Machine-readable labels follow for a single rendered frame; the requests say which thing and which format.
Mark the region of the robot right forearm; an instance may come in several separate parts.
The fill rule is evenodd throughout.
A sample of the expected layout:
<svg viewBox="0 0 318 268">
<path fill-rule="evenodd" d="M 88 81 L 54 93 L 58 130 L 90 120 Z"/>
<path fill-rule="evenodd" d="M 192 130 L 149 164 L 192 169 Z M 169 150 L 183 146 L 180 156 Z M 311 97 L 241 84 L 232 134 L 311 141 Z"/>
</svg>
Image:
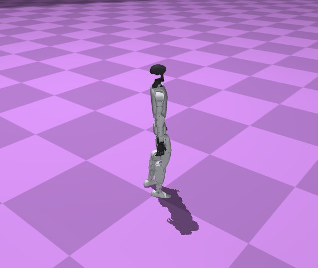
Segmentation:
<svg viewBox="0 0 318 268">
<path fill-rule="evenodd" d="M 163 127 L 164 127 L 164 121 L 165 121 L 165 118 L 163 116 L 159 116 L 158 119 L 157 119 L 157 124 L 156 124 L 156 127 L 157 127 L 157 138 L 159 138 L 159 143 L 160 142 L 163 142 L 164 141 L 164 132 L 163 132 Z"/>
</svg>

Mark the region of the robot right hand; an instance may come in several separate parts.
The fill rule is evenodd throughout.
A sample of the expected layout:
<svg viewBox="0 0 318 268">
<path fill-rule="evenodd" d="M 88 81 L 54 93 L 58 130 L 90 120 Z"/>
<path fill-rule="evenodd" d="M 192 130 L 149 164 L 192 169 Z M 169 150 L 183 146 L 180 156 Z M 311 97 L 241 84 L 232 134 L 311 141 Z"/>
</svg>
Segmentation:
<svg viewBox="0 0 318 268">
<path fill-rule="evenodd" d="M 157 143 L 158 143 L 157 153 L 156 153 L 155 156 L 162 156 L 162 155 L 164 155 L 164 150 L 166 151 L 166 147 L 165 147 L 165 145 L 163 144 L 164 141 L 159 143 L 159 138 L 157 138 Z M 160 153 L 161 153 L 161 154 L 160 154 Z"/>
</svg>

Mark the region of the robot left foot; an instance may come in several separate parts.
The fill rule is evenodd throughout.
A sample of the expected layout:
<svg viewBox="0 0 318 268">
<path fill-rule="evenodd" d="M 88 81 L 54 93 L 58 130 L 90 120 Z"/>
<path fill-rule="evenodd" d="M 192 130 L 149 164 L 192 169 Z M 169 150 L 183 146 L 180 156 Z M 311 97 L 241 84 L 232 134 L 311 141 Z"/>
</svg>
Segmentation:
<svg viewBox="0 0 318 268">
<path fill-rule="evenodd" d="M 149 181 L 149 179 L 145 180 L 143 185 L 144 186 L 150 186 L 150 185 L 153 185 L 153 184 L 156 184 L 155 178 L 153 178 L 152 181 Z"/>
</svg>

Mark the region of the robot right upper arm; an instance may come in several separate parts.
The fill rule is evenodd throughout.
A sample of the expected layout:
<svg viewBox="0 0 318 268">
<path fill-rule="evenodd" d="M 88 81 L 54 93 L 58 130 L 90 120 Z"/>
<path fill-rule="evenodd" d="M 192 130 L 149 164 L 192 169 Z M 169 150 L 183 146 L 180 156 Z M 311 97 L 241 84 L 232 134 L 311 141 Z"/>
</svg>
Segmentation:
<svg viewBox="0 0 318 268">
<path fill-rule="evenodd" d="M 165 118 L 165 116 L 161 114 L 163 111 L 164 100 L 165 100 L 165 95 L 163 94 L 163 91 L 156 91 L 156 94 L 155 94 L 156 120 L 158 119 L 159 116 L 163 116 Z"/>
</svg>

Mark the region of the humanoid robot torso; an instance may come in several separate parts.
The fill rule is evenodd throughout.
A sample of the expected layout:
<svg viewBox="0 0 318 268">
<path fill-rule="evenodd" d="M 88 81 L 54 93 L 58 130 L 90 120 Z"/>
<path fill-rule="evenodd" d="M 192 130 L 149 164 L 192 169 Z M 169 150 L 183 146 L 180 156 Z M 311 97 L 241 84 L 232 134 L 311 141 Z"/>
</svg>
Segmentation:
<svg viewBox="0 0 318 268">
<path fill-rule="evenodd" d="M 167 99 L 168 99 L 168 97 L 167 97 L 166 88 L 165 88 L 165 86 L 162 83 L 161 84 L 163 85 L 163 87 L 160 87 L 161 85 L 159 84 L 157 88 L 152 88 L 152 84 L 151 84 L 151 88 L 150 88 L 150 94 L 151 94 L 151 104 L 152 104 L 153 118 L 155 118 L 155 121 L 153 122 L 153 131 L 154 131 L 154 134 L 156 135 L 156 133 L 157 133 L 157 127 L 156 127 L 156 124 L 157 124 L 157 120 L 156 120 L 156 102 L 155 102 L 156 91 L 163 91 L 163 94 L 165 95 L 165 100 L 164 100 L 164 103 L 163 103 L 163 111 L 161 113 L 165 117 L 166 117 L 166 111 L 167 111 Z M 166 124 L 165 124 L 165 122 L 163 124 L 164 124 L 163 132 L 164 132 L 164 134 L 166 134 Z"/>
</svg>

